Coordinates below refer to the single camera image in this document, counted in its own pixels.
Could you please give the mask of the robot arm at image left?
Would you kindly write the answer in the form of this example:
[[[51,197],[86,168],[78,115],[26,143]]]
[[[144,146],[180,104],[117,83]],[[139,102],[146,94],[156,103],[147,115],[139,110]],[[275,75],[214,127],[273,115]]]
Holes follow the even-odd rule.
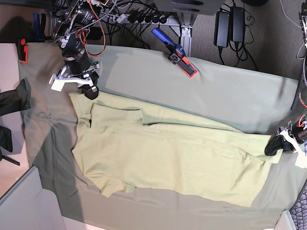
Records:
[[[76,83],[88,99],[98,97],[99,76],[96,70],[99,69],[99,62],[92,63],[89,57],[99,57],[102,52],[90,53],[86,47],[86,38],[95,24],[99,24],[102,36],[106,36],[101,21],[111,11],[102,17],[99,15],[107,3],[107,0],[72,0],[68,3],[67,10],[58,20],[52,34],[64,61],[59,72],[49,80],[52,90],[60,92],[66,83]]]

